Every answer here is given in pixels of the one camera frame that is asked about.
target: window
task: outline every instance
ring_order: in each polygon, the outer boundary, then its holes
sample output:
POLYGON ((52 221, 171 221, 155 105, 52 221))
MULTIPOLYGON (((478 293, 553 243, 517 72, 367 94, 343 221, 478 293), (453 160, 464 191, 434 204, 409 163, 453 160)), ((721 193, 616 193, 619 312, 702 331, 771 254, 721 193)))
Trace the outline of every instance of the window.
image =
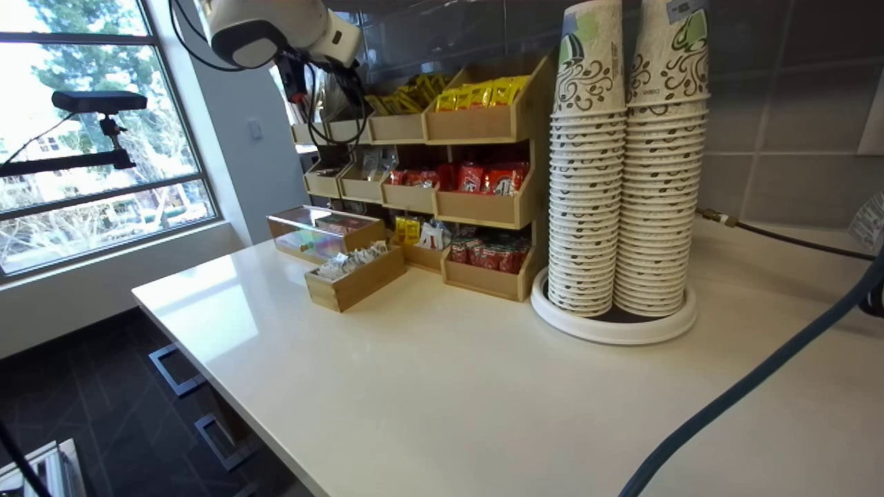
MULTIPOLYGON (((52 91, 138 91, 113 119, 135 168, 0 177, 0 279, 163 237, 218 218, 207 174, 141 0, 0 3, 0 168, 66 113, 52 91)), ((111 152, 99 113, 77 113, 14 157, 111 152)))

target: stack of paper cups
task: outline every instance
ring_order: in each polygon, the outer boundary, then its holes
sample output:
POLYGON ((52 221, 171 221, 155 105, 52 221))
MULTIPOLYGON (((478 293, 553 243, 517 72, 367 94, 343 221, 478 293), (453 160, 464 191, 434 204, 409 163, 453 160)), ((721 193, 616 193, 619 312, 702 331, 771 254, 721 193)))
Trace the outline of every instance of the stack of paper cups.
POLYGON ((550 116, 547 298, 597 318, 613 306, 624 166, 622 0, 566 8, 550 116))
POLYGON ((702 0, 644 0, 627 116, 616 306, 682 309, 707 119, 702 0))

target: window frame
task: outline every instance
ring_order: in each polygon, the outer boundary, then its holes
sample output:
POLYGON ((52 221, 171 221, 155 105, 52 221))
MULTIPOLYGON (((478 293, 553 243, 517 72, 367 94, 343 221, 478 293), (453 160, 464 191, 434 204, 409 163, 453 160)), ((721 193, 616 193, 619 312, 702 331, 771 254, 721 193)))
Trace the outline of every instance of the window frame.
POLYGON ((88 260, 122 254, 122 251, 130 251, 135 246, 149 246, 149 243, 157 243, 163 237, 177 237, 177 235, 191 232, 191 229, 204 229, 204 226, 218 224, 224 218, 218 196, 215 196, 215 188, 213 188, 213 177, 210 177, 210 171, 207 171, 207 166, 202 160, 193 127, 191 127, 191 121, 185 116, 185 105, 182 105, 182 97, 180 97, 180 88, 177 88, 166 47, 160 41, 157 28, 155 28, 157 19, 146 8, 146 0, 135 0, 135 8, 141 14, 141 19, 144 19, 144 30, 146 30, 144 36, 133 36, 133 33, 14 33, 14 30, 0 30, 0 44, 6 44, 6 47, 8 44, 149 47, 157 55, 157 69, 163 75, 166 94, 171 99, 174 116, 177 116, 177 121, 180 121, 180 127, 185 133, 185 141, 191 146, 191 157, 193 157, 196 171, 193 174, 182 174, 182 177, 171 177, 171 179, 155 179, 155 182, 130 185, 130 188, 108 188, 108 191, 88 193, 88 196, 72 196, 72 199, 61 199, 61 202, 44 202, 44 204, 33 204, 33 207, 6 210, 6 213, 0 213, 0 221, 14 221, 14 218, 25 218, 25 215, 52 213, 52 210, 64 210, 64 207, 77 207, 77 204, 91 204, 91 202, 102 202, 102 199, 133 196, 133 193, 141 193, 141 191, 157 191, 157 188, 188 185, 188 182, 202 182, 204 199, 207 199, 213 215, 202 218, 202 221, 193 221, 193 224, 171 226, 171 229, 163 229, 163 232, 155 232, 155 235, 141 235, 135 240, 108 243, 105 249, 86 251, 86 254, 77 254, 77 257, 64 257, 58 262, 44 262, 44 265, 36 265, 36 268, 25 268, 19 273, 6 273, 6 268, 0 265, 0 287, 11 284, 11 282, 22 282, 22 279, 36 279, 36 276, 50 273, 50 271, 64 271, 66 265, 83 265, 88 260))

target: tiled wall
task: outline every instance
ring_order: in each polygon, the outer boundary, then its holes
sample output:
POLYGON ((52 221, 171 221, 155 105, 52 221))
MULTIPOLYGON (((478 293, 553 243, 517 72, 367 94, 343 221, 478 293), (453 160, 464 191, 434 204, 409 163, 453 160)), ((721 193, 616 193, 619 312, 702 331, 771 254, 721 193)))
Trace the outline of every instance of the tiled wall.
MULTIPOLYGON (((373 80, 553 52, 575 0, 332 0, 356 11, 373 80)), ((624 0, 627 50, 641 0, 624 0)), ((713 119, 702 204, 749 221, 848 224, 884 191, 856 146, 884 69, 884 0, 710 0, 713 119)))

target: white countertop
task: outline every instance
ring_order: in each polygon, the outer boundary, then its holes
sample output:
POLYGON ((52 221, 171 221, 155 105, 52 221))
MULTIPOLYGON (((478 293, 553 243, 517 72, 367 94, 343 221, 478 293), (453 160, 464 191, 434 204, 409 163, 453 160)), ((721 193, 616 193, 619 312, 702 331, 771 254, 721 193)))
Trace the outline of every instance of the white countertop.
MULTIPOLYGON (((699 224, 699 323, 649 348, 553 331, 528 304, 412 268, 351 312, 271 243, 135 290, 315 494, 611 497, 677 422, 862 273, 699 224)), ((854 312, 671 458, 646 494, 878 497, 884 323, 854 312)))

